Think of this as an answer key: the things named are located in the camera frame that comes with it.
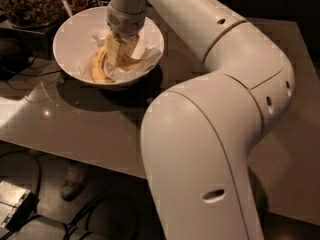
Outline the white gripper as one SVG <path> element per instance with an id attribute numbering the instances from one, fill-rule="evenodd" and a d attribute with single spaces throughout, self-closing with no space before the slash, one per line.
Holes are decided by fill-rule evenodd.
<path id="1" fill-rule="evenodd" d="M 111 4 L 107 6 L 107 25 L 113 32 L 106 37 L 108 63 L 118 66 L 120 59 L 131 57 L 138 42 L 139 31 L 143 28 L 146 13 L 128 14 L 116 10 Z"/>

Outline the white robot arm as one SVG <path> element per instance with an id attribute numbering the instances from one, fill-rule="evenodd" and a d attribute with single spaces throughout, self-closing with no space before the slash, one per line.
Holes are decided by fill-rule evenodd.
<path id="1" fill-rule="evenodd" d="M 248 155 L 292 100 L 292 64 L 217 0 L 111 0 L 111 29 L 135 34 L 147 4 L 207 70 L 162 92 L 142 121 L 142 159 L 165 237 L 264 240 Z"/>

